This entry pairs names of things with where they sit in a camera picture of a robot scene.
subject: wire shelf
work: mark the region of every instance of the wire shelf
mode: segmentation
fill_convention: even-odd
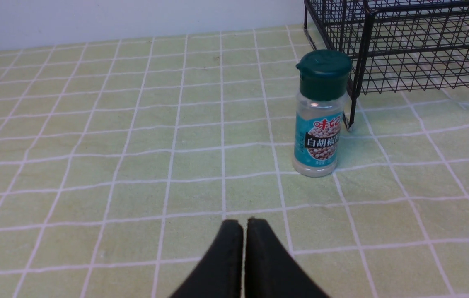
[[[469,0],[305,0],[305,8],[305,24],[309,13],[325,45],[352,58],[354,101],[469,87]]]

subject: rack leg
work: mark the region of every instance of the rack leg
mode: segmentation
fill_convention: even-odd
[[[316,50],[317,49],[316,43],[312,39],[312,36],[310,36],[310,34],[308,33],[308,8],[306,8],[306,6],[305,6],[305,24],[304,24],[303,29],[305,31],[306,38],[308,39],[308,41],[310,42],[310,45],[312,46],[312,50]]]
[[[354,124],[354,116],[356,115],[356,98],[351,98],[351,115],[347,119],[345,113],[343,113],[343,123],[345,123],[345,127],[347,128],[348,132],[352,132],[353,124]]]

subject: table surface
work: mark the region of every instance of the table surface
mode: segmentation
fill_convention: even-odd
[[[469,88],[360,96],[306,178],[308,51],[295,25],[1,52],[0,298],[166,297],[252,216],[335,298],[469,298]]]

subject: white wall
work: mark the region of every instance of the white wall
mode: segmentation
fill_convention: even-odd
[[[302,0],[0,0],[0,50],[301,23]]]

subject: white pepper bottle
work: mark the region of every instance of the white pepper bottle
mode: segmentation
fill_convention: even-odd
[[[351,68],[350,58],[334,50],[307,53],[297,64],[300,81],[293,168],[300,174],[322,177],[337,166]]]

